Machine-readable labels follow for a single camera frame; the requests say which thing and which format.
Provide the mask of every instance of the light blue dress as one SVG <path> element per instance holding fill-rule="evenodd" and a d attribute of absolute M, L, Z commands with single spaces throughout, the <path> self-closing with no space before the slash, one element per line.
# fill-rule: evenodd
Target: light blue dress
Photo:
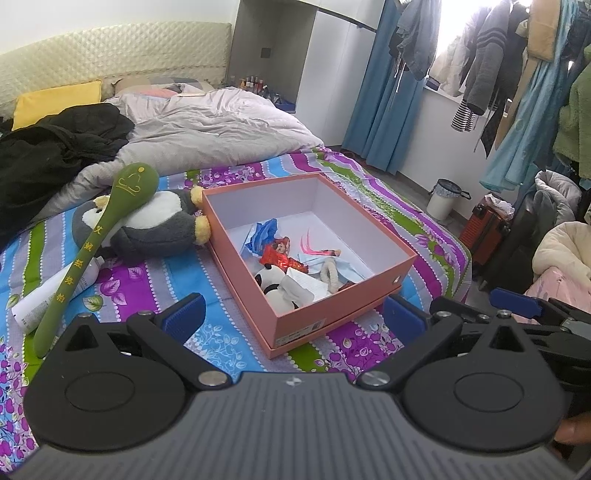
<path fill-rule="evenodd" d="M 576 0 L 562 0 L 556 49 L 552 62 L 542 61 L 526 90 L 515 118 L 499 149 L 491 155 L 491 162 L 480 180 L 482 186 L 494 192 L 515 190 L 528 174 L 539 170 L 534 164 L 544 135 L 551 131 L 560 110 L 563 87 L 568 74 L 568 63 L 561 61 L 570 26 L 579 7 Z"/>

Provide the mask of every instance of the trash can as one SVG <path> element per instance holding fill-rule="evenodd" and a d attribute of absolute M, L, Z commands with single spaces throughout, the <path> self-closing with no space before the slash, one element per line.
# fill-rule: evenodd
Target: trash can
<path fill-rule="evenodd" d="M 439 179 L 431 190 L 427 213 L 436 220 L 445 220 L 458 197 L 471 200 L 472 196 L 450 180 Z"/>

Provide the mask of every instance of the sticker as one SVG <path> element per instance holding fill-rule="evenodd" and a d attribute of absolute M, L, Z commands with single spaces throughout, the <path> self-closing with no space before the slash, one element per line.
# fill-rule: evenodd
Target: sticker
<path fill-rule="evenodd" d="M 306 335 L 309 335 L 310 333 L 315 332 L 316 330 L 320 330 L 324 326 L 325 321 L 326 319 L 319 320 L 318 322 L 313 323 L 312 325 L 308 325 L 307 327 L 302 328 L 297 332 L 290 333 L 289 335 L 285 335 L 283 337 L 279 337 L 277 340 L 275 340 L 275 348 L 283 346 L 286 343 L 293 342 L 298 338 L 305 337 Z"/>

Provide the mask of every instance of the white wall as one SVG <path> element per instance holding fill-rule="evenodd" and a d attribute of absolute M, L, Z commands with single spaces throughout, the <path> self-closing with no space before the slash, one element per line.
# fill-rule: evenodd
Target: white wall
<path fill-rule="evenodd" d="M 451 128 L 451 124 L 458 106 L 454 100 L 425 89 L 407 158 L 400 173 L 429 191 L 437 179 L 454 181 L 462 190 L 472 194 L 472 200 L 459 199 L 454 207 L 462 216 L 470 218 L 474 206 L 488 193 L 478 183 L 488 165 L 484 147 L 479 141 L 486 118 L 479 118 L 472 132 L 457 132 Z M 478 148 L 474 153 L 477 141 Z M 517 191 L 503 192 L 501 196 L 513 202 L 517 198 Z"/>
<path fill-rule="evenodd" d="M 234 23 L 239 0 L 11 0 L 0 7 L 0 53 L 77 30 L 170 20 Z"/>

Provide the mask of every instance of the stuffed penguin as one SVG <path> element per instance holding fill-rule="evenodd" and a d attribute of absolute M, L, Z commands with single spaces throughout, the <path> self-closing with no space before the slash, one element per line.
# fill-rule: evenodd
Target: stuffed penguin
<path fill-rule="evenodd" d="M 207 217 L 195 216 L 201 208 L 203 188 L 165 190 L 127 216 L 105 236 L 98 254 L 119 257 L 127 266 L 147 258 L 170 257 L 193 245 L 209 241 Z M 109 196 L 98 197 L 79 206 L 72 219 L 72 236 L 79 248 L 98 223 Z"/>

